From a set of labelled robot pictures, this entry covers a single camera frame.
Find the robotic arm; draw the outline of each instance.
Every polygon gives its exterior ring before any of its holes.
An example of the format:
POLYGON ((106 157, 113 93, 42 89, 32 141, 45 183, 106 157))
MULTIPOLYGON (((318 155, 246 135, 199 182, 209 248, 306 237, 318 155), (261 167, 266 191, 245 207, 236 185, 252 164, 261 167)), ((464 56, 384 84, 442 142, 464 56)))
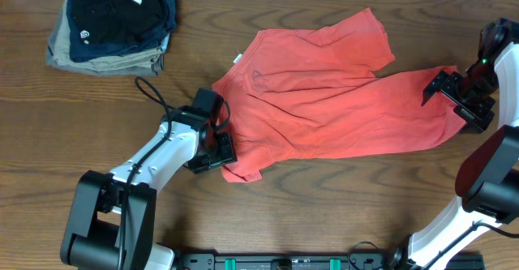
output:
POLYGON ((500 85, 499 130, 461 166, 457 196, 425 229, 408 236, 390 259, 384 252, 347 256, 190 254, 175 259, 178 253, 153 244, 157 195, 177 169, 187 162, 191 171, 199 173, 236 161, 231 137, 218 132, 217 116, 225 102, 215 92, 200 89, 191 106, 174 109, 169 135, 169 121, 162 118, 157 134, 130 160, 108 174, 88 171, 83 175, 66 226, 61 260, 77 268, 100 270, 121 265, 125 270, 473 269, 476 263, 467 266, 456 254, 479 235, 519 216, 519 172, 513 169, 519 158, 518 76, 519 24, 498 19, 482 30, 478 60, 466 77, 441 72, 424 89, 423 105, 442 92, 457 104, 455 112, 467 121, 468 129, 483 132, 494 117, 491 108, 495 101, 490 95, 500 85), (139 160, 145 161, 132 175, 139 160), (123 211, 125 196, 127 210, 123 211), (101 221, 99 212, 120 213, 127 222, 117 226, 101 221))

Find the stack of folded clothes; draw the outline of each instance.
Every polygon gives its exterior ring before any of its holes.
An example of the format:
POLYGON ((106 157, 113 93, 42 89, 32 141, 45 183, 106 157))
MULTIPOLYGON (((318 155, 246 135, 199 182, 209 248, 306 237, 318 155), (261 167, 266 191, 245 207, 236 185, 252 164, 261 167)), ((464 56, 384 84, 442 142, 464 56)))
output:
POLYGON ((157 76, 175 27, 174 0, 65 0, 46 63, 87 75, 157 76))

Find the red cloth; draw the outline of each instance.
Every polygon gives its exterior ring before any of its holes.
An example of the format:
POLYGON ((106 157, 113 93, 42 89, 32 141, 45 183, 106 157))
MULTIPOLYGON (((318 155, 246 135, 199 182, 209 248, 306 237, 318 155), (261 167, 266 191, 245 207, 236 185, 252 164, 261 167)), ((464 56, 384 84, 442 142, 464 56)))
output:
POLYGON ((258 32, 212 86, 229 103, 238 155, 222 168, 225 179, 259 180, 260 169, 287 159, 419 151, 455 135, 465 121, 451 101, 437 95, 421 104, 438 72, 456 67, 373 75, 394 59, 369 9, 318 31, 258 32))

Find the white logo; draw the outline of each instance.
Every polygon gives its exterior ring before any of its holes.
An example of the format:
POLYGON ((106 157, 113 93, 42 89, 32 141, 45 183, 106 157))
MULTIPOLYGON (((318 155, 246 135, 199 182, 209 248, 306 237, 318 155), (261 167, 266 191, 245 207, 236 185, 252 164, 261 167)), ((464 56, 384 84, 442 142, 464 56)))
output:
POLYGON ((80 35, 81 35, 81 39, 84 39, 84 38, 90 36, 90 33, 88 31, 83 30, 83 31, 81 31, 80 35))

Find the wooden table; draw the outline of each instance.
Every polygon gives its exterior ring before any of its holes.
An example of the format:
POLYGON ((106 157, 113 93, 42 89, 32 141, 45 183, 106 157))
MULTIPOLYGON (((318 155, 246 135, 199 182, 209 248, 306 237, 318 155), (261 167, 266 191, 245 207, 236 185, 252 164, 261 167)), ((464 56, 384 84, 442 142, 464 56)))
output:
MULTIPOLYGON (((0 7, 0 268, 68 268, 59 247, 75 186, 121 164, 156 133, 162 108, 133 77, 100 78, 45 65, 63 0, 0 7)), ((152 82, 188 105, 265 28, 317 29, 371 7, 397 60, 379 76, 476 59, 479 30, 519 19, 519 0, 178 0, 179 28, 152 82)), ((283 161, 264 179, 229 184, 218 170, 179 170, 159 195, 155 240, 178 249, 345 252, 363 240, 391 248, 454 196, 460 164, 495 129, 426 152, 339 161, 283 161)), ((103 217, 117 222, 117 216, 103 217)), ((505 226, 519 231, 519 222, 505 226)), ((485 234, 469 247, 489 269, 514 269, 519 242, 485 234)))

